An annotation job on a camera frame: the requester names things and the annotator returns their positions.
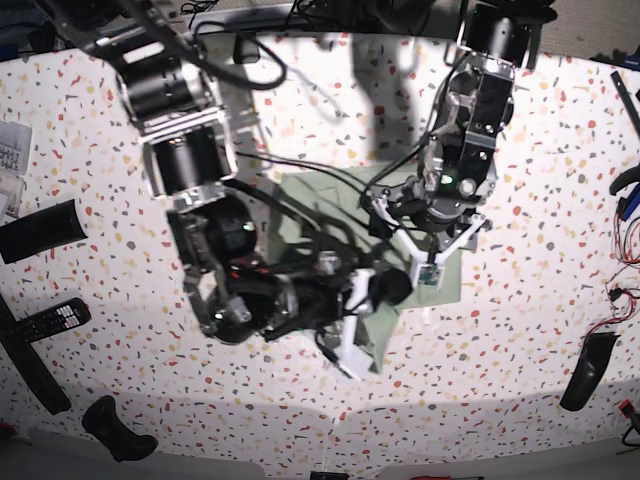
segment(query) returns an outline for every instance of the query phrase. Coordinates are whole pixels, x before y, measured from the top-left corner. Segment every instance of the red wire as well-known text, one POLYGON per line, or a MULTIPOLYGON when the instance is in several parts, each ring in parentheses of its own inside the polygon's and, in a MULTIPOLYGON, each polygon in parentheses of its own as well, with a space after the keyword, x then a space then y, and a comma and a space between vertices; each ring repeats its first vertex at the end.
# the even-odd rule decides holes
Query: red wire
POLYGON ((626 290, 624 292, 622 292, 622 294, 626 295, 627 297, 629 297, 629 309, 627 311, 627 314, 624 315, 623 317, 617 317, 614 314, 613 318, 610 318, 610 319, 607 319, 607 320, 603 320, 602 322, 598 323, 593 328, 591 328, 591 330, 589 330, 587 335, 584 337, 584 341, 585 342, 587 341, 587 339, 591 335, 593 335, 601 327, 603 327, 605 325, 617 325, 617 324, 622 323, 622 322, 624 322, 626 320, 629 320, 631 317, 633 317, 636 314, 636 307, 637 307, 636 297, 634 297, 631 293, 629 293, 626 290))

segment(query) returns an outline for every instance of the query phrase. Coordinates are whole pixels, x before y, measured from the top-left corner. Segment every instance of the black object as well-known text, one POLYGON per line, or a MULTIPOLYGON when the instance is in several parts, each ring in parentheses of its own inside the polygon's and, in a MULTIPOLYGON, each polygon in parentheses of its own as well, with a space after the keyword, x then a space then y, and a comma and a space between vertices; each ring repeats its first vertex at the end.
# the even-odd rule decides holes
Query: black object
POLYGON ((629 400, 625 400, 624 402, 622 402, 618 408, 620 409, 622 414, 631 421, 631 426, 627 429, 626 432, 624 432, 624 435, 622 436, 622 444, 625 447, 629 448, 640 448, 640 444, 629 443, 627 441, 629 435, 634 430, 638 434, 640 434, 640 415, 636 413, 636 409, 633 407, 633 405, 631 405, 631 402, 629 400))
POLYGON ((249 255, 256 247, 258 234, 251 214, 238 197, 228 195, 198 209, 207 219, 205 235, 218 259, 227 263, 249 255))
POLYGON ((138 121, 195 107, 180 59, 162 53, 140 60, 121 72, 123 93, 138 121))
POLYGON ((14 333, 15 326, 16 319, 0 295, 0 343, 40 403, 52 415, 66 412, 71 402, 33 347, 14 333))
POLYGON ((522 64, 529 45, 531 28, 516 22, 507 12, 478 5, 469 28, 467 46, 516 66, 522 64))
POLYGON ((346 473, 311 472, 309 480, 349 480, 346 473))
POLYGON ((257 40, 255 33, 247 33, 246 36, 238 35, 236 37, 236 42, 233 46, 233 61, 237 65, 257 63, 260 60, 260 49, 256 43, 247 40, 246 37, 248 36, 257 40))
POLYGON ((24 342, 33 343, 72 330, 91 320, 91 313, 79 298, 51 307, 16 322, 14 331, 24 342))
POLYGON ((613 83, 618 90, 620 99, 622 100, 622 103, 624 103, 624 107, 629 114, 629 118, 631 118, 633 128, 635 128, 636 133, 638 134, 638 138, 640 138, 640 116, 638 116, 638 111, 633 105, 633 100, 631 100, 631 97, 629 96, 629 91, 627 90, 627 87, 622 81, 622 77, 620 77, 620 74, 617 71, 611 74, 611 78, 613 79, 613 83))
POLYGON ((624 291, 621 288, 614 288, 609 292, 609 300, 615 302, 622 296, 623 293, 624 291))
POLYGON ((570 412, 584 408, 607 370, 618 337, 615 333, 594 333, 587 337, 578 365, 560 400, 562 408, 570 412))
POLYGON ((374 309, 382 302, 391 306, 399 305, 413 292, 411 279, 406 272, 398 268, 390 268, 375 275, 369 280, 369 298, 374 309))
POLYGON ((34 53, 52 52, 58 32, 51 22, 46 22, 42 27, 29 32, 27 38, 34 53))
POLYGON ((13 263, 84 238, 75 201, 69 200, 0 227, 0 255, 13 263))
POLYGON ((611 185, 609 186, 609 193, 611 195, 616 195, 624 187, 627 187, 636 182, 640 182, 640 166, 625 170, 620 175, 618 175, 618 177, 616 177, 616 179, 611 182, 611 185))
POLYGON ((214 183, 224 171, 215 135, 204 127, 153 146, 167 195, 214 183))
POLYGON ((158 446, 158 440, 151 435, 136 435, 120 421, 111 395, 89 407, 82 417, 82 426, 107 447, 116 462, 142 460, 158 446))

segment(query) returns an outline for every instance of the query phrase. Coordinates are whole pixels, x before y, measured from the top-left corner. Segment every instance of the green cloth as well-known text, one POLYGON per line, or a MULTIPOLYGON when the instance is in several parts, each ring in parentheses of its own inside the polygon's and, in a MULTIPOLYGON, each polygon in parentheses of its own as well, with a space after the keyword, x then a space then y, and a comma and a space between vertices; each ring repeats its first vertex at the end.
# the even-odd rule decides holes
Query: green cloth
MULTIPOLYGON (((356 167, 345 171, 367 182, 381 167, 356 167)), ((392 173, 384 179, 387 185, 399 185, 404 183, 409 175, 415 174, 415 166, 405 167, 392 173)), ((276 198, 285 201, 290 206, 308 215, 310 218, 317 216, 329 216, 346 223, 356 238, 356 243, 365 253, 383 242, 368 234, 364 226, 359 225, 353 219, 368 224, 369 216, 358 208, 359 194, 338 180, 319 173, 305 172, 285 174, 280 187, 275 194, 276 198)), ((300 227, 293 220, 281 217, 272 211, 271 230, 269 231, 268 257, 270 261, 287 260, 285 243, 295 244, 300 241, 300 227)), ((338 238, 345 239, 345 234, 334 227, 329 227, 329 232, 338 238)), ((397 239, 392 238, 391 244, 395 252, 389 251, 384 255, 385 260, 402 270, 408 271, 408 254, 401 248, 397 239)), ((383 365, 384 352, 388 339, 391 336, 400 314, 400 310, 407 308, 419 308, 460 301, 461 285, 461 252, 452 254, 446 263, 442 288, 419 285, 415 291, 398 307, 385 305, 362 322, 369 337, 369 353, 375 363, 372 370, 380 371, 383 365)))

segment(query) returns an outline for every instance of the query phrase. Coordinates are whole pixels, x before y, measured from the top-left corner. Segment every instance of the black plastic part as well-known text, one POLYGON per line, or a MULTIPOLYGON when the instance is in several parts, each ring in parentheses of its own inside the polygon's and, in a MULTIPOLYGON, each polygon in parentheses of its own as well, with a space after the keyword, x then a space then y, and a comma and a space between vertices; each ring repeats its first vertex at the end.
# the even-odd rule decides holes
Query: black plastic part
POLYGON ((584 408, 607 370, 618 337, 615 333, 595 333, 585 340, 578 365, 560 400, 562 408, 570 412, 584 408))
POLYGON ((71 408, 69 398, 44 366, 33 347, 15 335, 15 324, 16 319, 0 295, 0 343, 27 387, 49 413, 56 415, 66 412, 71 408))
POLYGON ((194 213, 207 219, 205 234, 209 246, 223 264, 249 255, 256 248, 258 234, 251 214, 238 197, 228 195, 194 213))
POLYGON ((612 302, 615 302, 621 296, 622 296, 622 289, 621 288, 614 288, 613 290, 611 290, 609 292, 609 300, 611 300, 612 302))
MULTIPOLYGON (((257 40, 255 33, 247 33, 257 40)), ((245 63, 257 63, 260 60, 260 49, 258 44, 246 39, 246 35, 238 35, 233 46, 233 61, 237 65, 245 63)))
POLYGON ((636 134, 640 138, 640 115, 638 115, 638 111, 633 104, 633 100, 631 100, 631 97, 629 96, 629 91, 627 90, 622 77, 617 71, 611 74, 611 79, 613 80, 613 84, 616 86, 616 90, 618 90, 620 100, 622 100, 622 103, 624 103, 624 108, 627 110, 627 114, 631 119, 631 124, 633 125, 636 134))
POLYGON ((182 64, 175 57, 154 55, 128 65, 120 75, 132 113, 139 121, 195 107, 182 76, 182 64))
POLYGON ((226 172, 214 132, 204 127, 153 146, 167 195, 214 183, 226 172))
POLYGON ((151 435, 136 435, 120 421, 111 395, 89 407, 82 417, 82 426, 107 447, 116 462, 142 460, 158 446, 158 440, 151 435))
POLYGON ((75 200, 69 200, 0 227, 0 255, 13 263, 85 238, 75 200))
MULTIPOLYGON (((238 345, 268 326, 282 292, 282 285, 274 276, 237 270, 228 277, 227 288, 234 295, 242 297, 251 313, 251 320, 243 322, 233 315, 226 315, 221 320, 213 318, 217 327, 215 336, 228 345, 238 345)), ((222 306, 210 303, 209 312, 213 314, 220 307, 222 306)))
POLYGON ((516 23, 503 11, 478 5, 469 27, 467 47, 519 67, 527 51, 530 34, 528 25, 516 23))
POLYGON ((311 472, 309 480, 349 480, 346 473, 311 472))
POLYGON ((625 187, 628 187, 632 183, 640 182, 640 166, 633 167, 629 170, 622 172, 609 187, 609 193, 611 195, 617 195, 617 193, 625 187))
POLYGON ((48 53, 53 51, 56 35, 56 27, 51 22, 46 22, 39 29, 29 32, 27 39, 35 53, 48 53))
POLYGON ((369 280, 369 298, 374 309, 382 302, 396 306, 406 300, 413 292, 411 279, 406 272, 390 268, 369 280))
POLYGON ((15 333, 33 343, 80 327, 91 320, 91 313, 79 298, 73 298, 16 322, 15 333))

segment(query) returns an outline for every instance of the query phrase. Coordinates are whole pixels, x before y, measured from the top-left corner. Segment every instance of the black handle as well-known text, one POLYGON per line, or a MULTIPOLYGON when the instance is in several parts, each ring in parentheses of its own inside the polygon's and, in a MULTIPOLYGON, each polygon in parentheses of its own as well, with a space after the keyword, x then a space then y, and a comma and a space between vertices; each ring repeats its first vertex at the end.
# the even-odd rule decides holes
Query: black handle
POLYGON ((116 462, 142 460, 158 446, 158 441, 151 435, 136 435, 120 421, 116 401, 111 395, 89 407, 82 417, 82 426, 109 449, 116 462))
POLYGON ((578 365, 560 400, 562 408, 570 412, 584 408, 607 370, 618 337, 615 333, 595 333, 587 338, 578 365))
POLYGON ((84 238, 75 201, 69 200, 0 227, 0 254, 13 263, 84 238))

